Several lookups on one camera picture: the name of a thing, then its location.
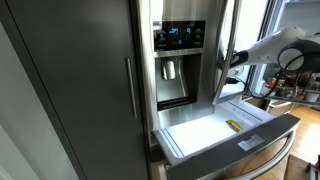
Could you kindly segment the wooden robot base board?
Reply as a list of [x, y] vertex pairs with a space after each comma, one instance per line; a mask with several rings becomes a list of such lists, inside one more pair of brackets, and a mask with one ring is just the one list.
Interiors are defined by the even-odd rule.
[[289, 155], [283, 180], [320, 180], [319, 163], [312, 164]]

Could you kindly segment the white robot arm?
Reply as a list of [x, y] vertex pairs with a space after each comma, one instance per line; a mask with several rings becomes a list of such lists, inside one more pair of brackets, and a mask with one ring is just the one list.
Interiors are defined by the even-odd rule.
[[230, 67], [277, 63], [283, 71], [320, 72], [320, 35], [308, 36], [296, 26], [267, 35], [246, 50], [235, 53]]

